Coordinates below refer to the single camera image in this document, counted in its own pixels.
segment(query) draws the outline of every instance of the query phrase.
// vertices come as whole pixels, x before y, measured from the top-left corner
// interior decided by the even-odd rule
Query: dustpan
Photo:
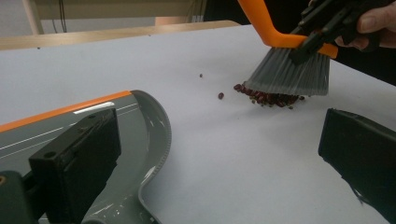
[[[0,171],[26,175],[28,158],[87,114],[117,111],[122,153],[82,223],[161,223],[142,199],[169,153],[171,127],[162,106],[144,91],[124,91],[0,126]],[[39,223],[49,223],[45,216]]]

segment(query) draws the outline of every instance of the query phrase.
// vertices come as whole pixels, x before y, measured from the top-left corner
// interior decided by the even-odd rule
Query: broom bristles
[[[330,57],[316,53],[295,65],[292,49],[271,48],[245,85],[256,91],[288,95],[326,95],[329,91]]]

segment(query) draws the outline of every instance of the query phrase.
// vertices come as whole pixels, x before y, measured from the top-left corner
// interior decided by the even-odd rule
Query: white surface
[[[173,131],[168,161],[146,196],[164,224],[388,223],[360,204],[318,143],[330,107],[396,130],[396,88],[332,62],[328,96],[293,110],[253,105],[233,85],[267,50],[241,26],[0,51],[0,123],[146,91]]]

